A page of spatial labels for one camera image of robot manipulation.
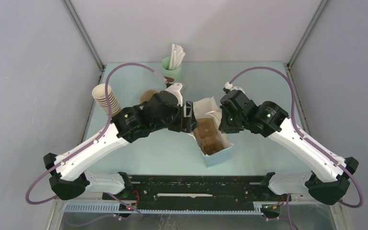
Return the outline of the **light blue paper bag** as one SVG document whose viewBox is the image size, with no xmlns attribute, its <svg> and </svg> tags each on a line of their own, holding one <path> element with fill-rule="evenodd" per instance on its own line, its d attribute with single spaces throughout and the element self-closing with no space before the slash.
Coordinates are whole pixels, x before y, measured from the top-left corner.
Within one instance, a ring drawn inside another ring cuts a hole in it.
<svg viewBox="0 0 368 230">
<path fill-rule="evenodd" d="M 197 128 L 191 133 L 200 148 L 205 166 L 210 168 L 233 158 L 234 144 L 219 131 L 222 112 L 214 97 L 193 102 Z"/>
</svg>

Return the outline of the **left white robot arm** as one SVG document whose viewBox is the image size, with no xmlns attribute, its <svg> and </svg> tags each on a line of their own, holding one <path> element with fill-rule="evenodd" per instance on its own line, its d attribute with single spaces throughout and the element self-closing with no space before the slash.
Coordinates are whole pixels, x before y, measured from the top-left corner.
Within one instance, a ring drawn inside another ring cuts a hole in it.
<svg viewBox="0 0 368 230">
<path fill-rule="evenodd" d="M 120 199 L 132 195 L 132 185 L 125 172 L 93 173 L 88 168 L 110 152 L 150 133 L 168 129 L 191 133 L 197 127 L 193 102 L 181 103 L 175 94 L 161 91 L 147 102 L 123 108 L 109 125 L 74 149 L 44 156 L 46 168 L 58 165 L 50 174 L 52 191 L 62 200 L 74 199 L 84 192 L 110 193 Z"/>
</svg>

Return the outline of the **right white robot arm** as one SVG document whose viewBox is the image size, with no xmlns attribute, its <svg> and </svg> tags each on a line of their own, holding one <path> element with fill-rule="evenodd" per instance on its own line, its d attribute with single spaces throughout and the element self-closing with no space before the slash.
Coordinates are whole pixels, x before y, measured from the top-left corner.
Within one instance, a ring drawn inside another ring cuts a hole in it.
<svg viewBox="0 0 368 230">
<path fill-rule="evenodd" d="M 355 158 L 343 158 L 331 153 L 301 130 L 279 105 L 271 101 L 256 105 L 239 87 L 225 89 L 220 103 L 220 132 L 234 134 L 248 130 L 269 138 L 310 168 L 303 174 L 268 173 L 259 188 L 263 199 L 272 200 L 283 194 L 309 194 L 330 206 L 342 200 L 358 167 Z"/>
</svg>

